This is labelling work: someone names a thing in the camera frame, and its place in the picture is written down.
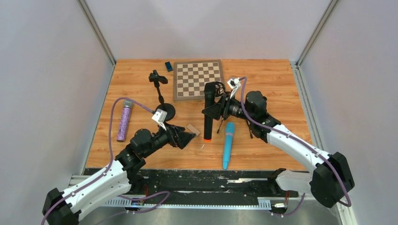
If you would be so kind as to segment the purple glitter microphone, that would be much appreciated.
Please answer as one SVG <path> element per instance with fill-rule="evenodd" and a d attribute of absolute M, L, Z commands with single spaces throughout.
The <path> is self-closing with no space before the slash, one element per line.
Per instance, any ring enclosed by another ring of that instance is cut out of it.
<path fill-rule="evenodd" d="M 131 110 L 134 106 L 134 103 L 130 100 L 125 100 L 123 102 L 122 114 L 117 134 L 117 141 L 124 142 L 126 140 L 128 126 L 130 122 Z"/>

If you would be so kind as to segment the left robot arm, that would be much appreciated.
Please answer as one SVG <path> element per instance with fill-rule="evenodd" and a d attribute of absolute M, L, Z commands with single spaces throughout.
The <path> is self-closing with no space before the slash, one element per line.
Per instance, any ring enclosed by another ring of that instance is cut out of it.
<path fill-rule="evenodd" d="M 183 149 L 197 135 L 184 127 L 165 124 L 157 133 L 138 130 L 130 143 L 101 170 L 84 181 L 63 191 L 57 188 L 47 193 L 42 224 L 77 225 L 108 200 L 129 192 L 141 179 L 139 170 L 145 158 L 165 145 Z"/>

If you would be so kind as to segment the black round-base mic stand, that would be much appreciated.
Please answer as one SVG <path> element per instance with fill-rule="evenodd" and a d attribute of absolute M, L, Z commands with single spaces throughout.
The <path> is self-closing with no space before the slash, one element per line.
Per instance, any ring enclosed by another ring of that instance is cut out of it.
<path fill-rule="evenodd" d="M 154 83 L 154 86 L 157 89 L 158 100 L 160 104 L 157 106 L 156 110 L 161 109 L 167 113 L 165 121 L 172 120 L 176 114 L 175 107 L 169 103 L 165 103 L 164 98 L 160 91 L 160 83 L 168 84 L 168 79 L 165 76 L 159 75 L 157 70 L 153 70 L 148 78 L 150 82 Z"/>

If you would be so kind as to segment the black microphone orange end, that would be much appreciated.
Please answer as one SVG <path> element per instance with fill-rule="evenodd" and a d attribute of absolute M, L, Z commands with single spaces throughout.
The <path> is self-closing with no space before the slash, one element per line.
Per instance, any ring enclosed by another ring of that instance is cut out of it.
<path fill-rule="evenodd" d="M 212 109 L 215 99 L 215 82 L 209 82 L 205 85 L 204 95 L 205 95 L 205 108 L 202 112 L 204 117 L 204 140 L 210 142 L 212 139 L 213 130 L 213 118 L 211 117 Z"/>

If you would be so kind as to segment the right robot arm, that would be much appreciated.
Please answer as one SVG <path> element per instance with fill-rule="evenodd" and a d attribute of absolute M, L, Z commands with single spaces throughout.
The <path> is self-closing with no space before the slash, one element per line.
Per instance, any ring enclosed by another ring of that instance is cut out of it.
<path fill-rule="evenodd" d="M 279 120 L 267 112 L 267 98 L 260 91 L 250 91 L 244 103 L 236 100 L 230 92 L 223 94 L 206 90 L 204 138 L 212 137 L 213 120 L 224 120 L 229 116 L 244 119 L 253 136 L 271 144 L 301 163 L 306 172 L 287 169 L 276 170 L 269 181 L 273 192 L 296 191 L 310 193 L 321 205 L 331 208 L 336 203 L 350 207 L 348 192 L 355 186 L 346 157 L 312 146 L 293 134 Z"/>

